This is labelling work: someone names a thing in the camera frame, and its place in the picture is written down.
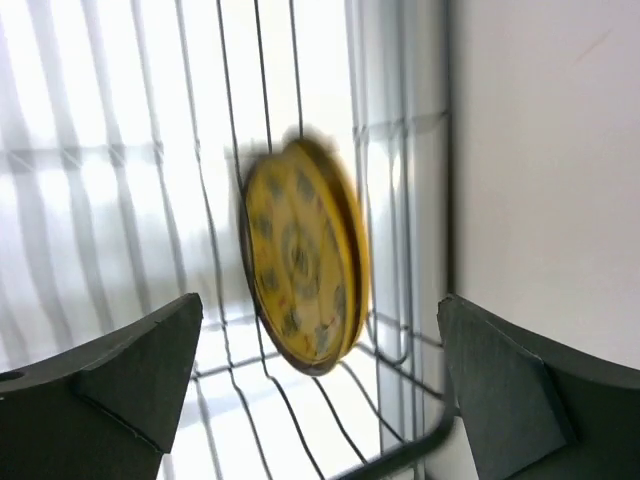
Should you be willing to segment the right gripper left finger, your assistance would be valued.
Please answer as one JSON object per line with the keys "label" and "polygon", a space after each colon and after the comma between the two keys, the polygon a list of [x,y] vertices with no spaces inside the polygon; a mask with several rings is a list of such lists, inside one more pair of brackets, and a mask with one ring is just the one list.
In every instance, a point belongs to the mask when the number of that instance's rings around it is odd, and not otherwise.
{"label": "right gripper left finger", "polygon": [[2,373],[2,478],[156,478],[174,444],[202,319],[201,299],[189,293]]}

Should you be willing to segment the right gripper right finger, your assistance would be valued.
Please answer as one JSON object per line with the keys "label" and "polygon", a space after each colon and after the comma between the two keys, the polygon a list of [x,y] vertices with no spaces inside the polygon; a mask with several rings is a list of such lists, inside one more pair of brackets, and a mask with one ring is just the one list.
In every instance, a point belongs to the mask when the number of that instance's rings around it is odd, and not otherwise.
{"label": "right gripper right finger", "polygon": [[437,322],[479,478],[638,478],[638,370],[455,295]]}

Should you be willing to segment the yellow patterned plate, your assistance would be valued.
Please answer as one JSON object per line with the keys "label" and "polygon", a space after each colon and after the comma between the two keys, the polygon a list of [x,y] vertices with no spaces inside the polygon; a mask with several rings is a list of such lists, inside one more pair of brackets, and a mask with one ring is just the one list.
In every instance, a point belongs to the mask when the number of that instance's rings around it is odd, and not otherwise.
{"label": "yellow patterned plate", "polygon": [[339,157],[317,135],[258,152],[238,229],[256,313],[277,351],[305,375],[328,373],[359,339],[371,295],[365,222]]}

